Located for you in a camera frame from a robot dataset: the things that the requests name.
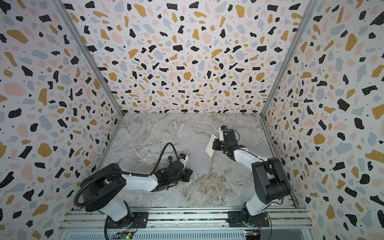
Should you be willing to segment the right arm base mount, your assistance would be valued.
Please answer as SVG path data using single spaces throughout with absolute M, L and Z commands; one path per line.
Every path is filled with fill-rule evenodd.
M 267 213 L 251 216 L 246 211 L 229 211 L 227 223 L 229 223 L 230 228 L 259 228 L 270 226 Z

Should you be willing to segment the pale lilac envelope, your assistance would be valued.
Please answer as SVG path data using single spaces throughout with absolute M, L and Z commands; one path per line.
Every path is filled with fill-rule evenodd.
M 212 157 L 206 152 L 207 144 L 194 144 L 190 147 L 190 168 L 195 175 L 208 174 L 211 170 Z

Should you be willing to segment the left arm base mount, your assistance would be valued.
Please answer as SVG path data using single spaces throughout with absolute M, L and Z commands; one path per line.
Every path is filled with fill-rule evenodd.
M 109 229 L 145 229 L 149 219 L 149 212 L 133 212 L 115 222 L 108 220 L 106 228 Z

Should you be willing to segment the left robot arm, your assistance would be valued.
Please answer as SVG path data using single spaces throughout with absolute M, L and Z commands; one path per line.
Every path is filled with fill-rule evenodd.
M 74 206 L 103 213 L 118 222 L 130 214 L 128 205 L 117 198 L 121 191 L 165 191 L 179 182 L 188 183 L 192 173 L 185 167 L 185 160 L 174 161 L 152 175 L 127 172 L 116 163 L 110 164 L 81 182 Z

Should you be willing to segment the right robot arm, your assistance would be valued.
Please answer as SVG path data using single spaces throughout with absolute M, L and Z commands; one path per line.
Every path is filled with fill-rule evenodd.
M 243 212 L 247 217 L 253 217 L 262 214 L 273 203 L 282 204 L 292 190 L 280 160 L 253 153 L 239 144 L 236 134 L 236 130 L 221 126 L 220 137 L 214 139 L 212 149 L 252 170 L 256 193 L 245 203 Z

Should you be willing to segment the beige decorated letter paper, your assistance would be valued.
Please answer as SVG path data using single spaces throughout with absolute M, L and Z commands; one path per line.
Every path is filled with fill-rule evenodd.
M 209 140 L 209 142 L 208 142 L 208 144 L 206 146 L 206 149 L 205 149 L 205 152 L 207 153 L 207 155 L 210 158 L 213 157 L 214 152 L 215 152 L 215 150 L 213 149 L 215 139 L 217 139 L 217 137 L 214 134 L 212 134 L 211 137 L 210 137 L 210 140 Z

